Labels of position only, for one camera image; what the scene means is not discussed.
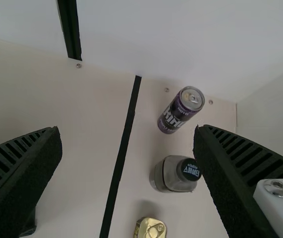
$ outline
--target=metal bolt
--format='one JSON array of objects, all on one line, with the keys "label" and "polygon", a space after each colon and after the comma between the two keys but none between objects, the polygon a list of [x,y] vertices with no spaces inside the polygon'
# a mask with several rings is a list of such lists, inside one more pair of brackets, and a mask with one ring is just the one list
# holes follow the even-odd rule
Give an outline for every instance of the metal bolt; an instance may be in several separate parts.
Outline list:
[{"label": "metal bolt", "polygon": [[268,193],[276,197],[283,197],[283,182],[279,180],[268,179],[264,181],[264,188]]}]

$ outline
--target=bottle cap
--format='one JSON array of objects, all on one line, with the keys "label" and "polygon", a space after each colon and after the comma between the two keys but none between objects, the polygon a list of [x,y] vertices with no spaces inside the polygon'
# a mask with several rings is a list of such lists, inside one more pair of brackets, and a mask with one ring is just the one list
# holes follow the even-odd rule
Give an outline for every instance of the bottle cap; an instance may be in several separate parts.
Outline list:
[{"label": "bottle cap", "polygon": [[197,181],[202,175],[196,160],[192,158],[181,161],[181,173],[189,181]]}]

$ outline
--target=gold can lid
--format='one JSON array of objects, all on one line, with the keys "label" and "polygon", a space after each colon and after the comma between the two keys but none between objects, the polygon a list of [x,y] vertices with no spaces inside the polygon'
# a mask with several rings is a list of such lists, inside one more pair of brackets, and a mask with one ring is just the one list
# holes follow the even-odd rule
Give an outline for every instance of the gold can lid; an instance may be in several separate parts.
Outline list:
[{"label": "gold can lid", "polygon": [[167,228],[162,221],[145,217],[137,222],[135,238],[166,238]]}]

